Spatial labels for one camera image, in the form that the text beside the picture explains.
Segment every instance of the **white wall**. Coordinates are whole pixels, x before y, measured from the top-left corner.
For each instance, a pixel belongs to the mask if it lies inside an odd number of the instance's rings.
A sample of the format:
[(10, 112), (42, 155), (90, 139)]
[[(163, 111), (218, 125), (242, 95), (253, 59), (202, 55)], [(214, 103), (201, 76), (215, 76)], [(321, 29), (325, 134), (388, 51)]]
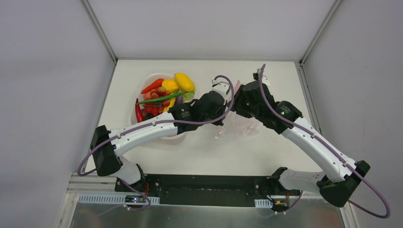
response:
[[(401, 227), (403, 217), (403, 1), (346, 0), (305, 65), (322, 131), (341, 151), (371, 165), (367, 178), (392, 217), (357, 210), (361, 227)], [(364, 184), (353, 200), (384, 213)]]
[(90, 0), (118, 57), (299, 60), (334, 0)]
[(0, 226), (49, 228), (113, 66), (79, 0), (2, 0), (0, 21)]

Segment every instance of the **red chili pepper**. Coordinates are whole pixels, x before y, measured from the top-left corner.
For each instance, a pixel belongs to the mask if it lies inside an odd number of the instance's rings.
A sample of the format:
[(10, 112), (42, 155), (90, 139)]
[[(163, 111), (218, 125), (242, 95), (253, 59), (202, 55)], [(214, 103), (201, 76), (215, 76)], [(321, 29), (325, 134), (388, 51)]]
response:
[(147, 86), (145, 89), (143, 89), (141, 91), (141, 94), (145, 94), (150, 92), (153, 89), (158, 89), (158, 87), (161, 87), (161, 85), (163, 84), (164, 79), (163, 78), (159, 78), (157, 80), (155, 80), (153, 83), (151, 83), (149, 86)]
[(144, 121), (144, 117), (143, 117), (143, 113), (141, 112), (140, 105), (138, 105), (137, 103), (138, 103), (138, 98), (136, 99), (135, 112), (136, 112), (137, 122), (140, 123), (140, 122)]

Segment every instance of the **white plastic bowl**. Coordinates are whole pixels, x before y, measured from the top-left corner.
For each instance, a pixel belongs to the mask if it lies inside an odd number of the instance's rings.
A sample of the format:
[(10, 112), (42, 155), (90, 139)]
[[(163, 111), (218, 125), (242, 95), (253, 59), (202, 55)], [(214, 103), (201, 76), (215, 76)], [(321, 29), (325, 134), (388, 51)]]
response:
[[(157, 80), (158, 78), (163, 78), (163, 79), (174, 79), (173, 77), (174, 75), (169, 75), (169, 74), (153, 74), (150, 75), (148, 77), (146, 77), (140, 84), (140, 86), (138, 87), (138, 90), (132, 100), (132, 102), (130, 103), (130, 109), (129, 109), (129, 115), (127, 115), (127, 123), (129, 125), (133, 125), (137, 123), (137, 118), (136, 118), (136, 112), (134, 110), (134, 105), (136, 103), (136, 99), (138, 98), (139, 101), (144, 100), (143, 98), (143, 94), (141, 94), (141, 91), (146, 88), (147, 86), (149, 86), (152, 82), (154, 82), (155, 80)], [(194, 91), (194, 98), (196, 98), (196, 91), (197, 91), (197, 87), (196, 90)], [(183, 135), (185, 135), (185, 133), (179, 134), (179, 135), (175, 135), (175, 136), (169, 136), (169, 137), (163, 137), (161, 139), (177, 139), (179, 137), (182, 137)]]

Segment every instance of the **fake fruit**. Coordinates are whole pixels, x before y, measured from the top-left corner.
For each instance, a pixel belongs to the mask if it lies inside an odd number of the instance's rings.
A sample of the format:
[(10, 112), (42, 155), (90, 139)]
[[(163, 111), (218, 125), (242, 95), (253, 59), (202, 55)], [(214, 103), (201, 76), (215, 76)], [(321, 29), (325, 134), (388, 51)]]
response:
[(160, 113), (159, 107), (152, 107), (151, 108), (151, 115), (156, 116)]
[(159, 98), (160, 96), (158, 94), (151, 94), (151, 99), (156, 99)]
[(190, 78), (184, 73), (176, 73), (175, 74), (175, 82), (178, 86), (186, 92), (193, 92), (195, 90), (194, 83), (190, 80)]
[(136, 105), (135, 105), (134, 110), (136, 113), (137, 122), (140, 123), (140, 122), (144, 121), (144, 117), (143, 117), (143, 113), (141, 112), (141, 108), (137, 103), (138, 103), (138, 98), (136, 99)]
[(144, 107), (144, 108), (146, 108), (147, 105), (150, 105), (150, 103), (143, 103), (143, 107)]
[(173, 79), (166, 79), (162, 82), (162, 86), (167, 93), (176, 93), (179, 91), (179, 86)]
[(144, 104), (144, 103), (152, 103), (152, 102), (164, 101), (164, 100), (168, 100), (170, 98), (177, 97), (177, 96), (180, 96), (180, 95), (181, 95), (181, 93), (175, 93), (175, 94), (171, 94), (169, 96), (163, 96), (163, 97), (159, 97), (159, 98), (156, 98), (156, 99), (140, 101), (138, 104), (141, 105), (141, 104)]
[(169, 100), (164, 100), (164, 101), (163, 101), (163, 106), (164, 106), (164, 107), (168, 107), (170, 103), (171, 103), (171, 102), (170, 102)]
[(185, 102), (191, 101), (194, 98), (194, 92), (190, 92), (190, 93), (185, 93), (183, 95), (183, 100)]
[(150, 92), (153, 89), (157, 89), (158, 87), (161, 86), (162, 82), (164, 81), (164, 79), (162, 78), (158, 78), (157, 80), (155, 80), (153, 83), (151, 83), (149, 86), (147, 86), (145, 89), (143, 89), (141, 91), (141, 94), (145, 94), (147, 92)]
[(147, 107), (145, 108), (145, 113), (151, 114), (151, 107), (150, 107), (150, 106), (147, 106)]
[(176, 98), (175, 105), (179, 105), (182, 103), (183, 103), (183, 95), (180, 95), (179, 97)]
[(151, 99), (151, 93), (147, 92), (143, 95), (144, 100)]
[(162, 96), (162, 95), (165, 94), (165, 92), (166, 92), (166, 89), (164, 87), (162, 87), (162, 86), (157, 89), (158, 95)]
[(157, 90), (156, 90), (156, 89), (153, 89), (153, 90), (151, 90), (151, 91), (150, 91), (150, 95), (153, 95), (153, 94), (157, 94), (157, 95), (158, 95), (158, 93), (157, 93)]
[(175, 100), (176, 100), (176, 97), (171, 98), (171, 99), (169, 100), (169, 106), (168, 106), (168, 107), (165, 107), (163, 111), (165, 112), (165, 111), (168, 111), (170, 108), (172, 108), (173, 105), (175, 104)]

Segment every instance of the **white table surface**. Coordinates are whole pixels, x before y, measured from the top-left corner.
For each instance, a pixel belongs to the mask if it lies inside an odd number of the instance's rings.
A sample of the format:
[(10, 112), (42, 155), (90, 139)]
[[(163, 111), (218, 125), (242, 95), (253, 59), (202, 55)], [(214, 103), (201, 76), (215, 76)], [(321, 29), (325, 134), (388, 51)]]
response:
[[(252, 73), (266, 63), (269, 90), (276, 101), (287, 100), (309, 119), (301, 85), (293, 62), (119, 60), (99, 125), (108, 129), (128, 126), (130, 103), (141, 81), (156, 73), (186, 73), (199, 89), (211, 90), (211, 79), (228, 76), (235, 85), (252, 81)], [(194, 175), (271, 175), (285, 166), (300, 171), (320, 168), (296, 145), (261, 125), (259, 133), (242, 138), (215, 140), (217, 127), (210, 124), (175, 140), (155, 140), (138, 146), (125, 157), (141, 165), (144, 173)], [(89, 159), (86, 170), (93, 169)]]

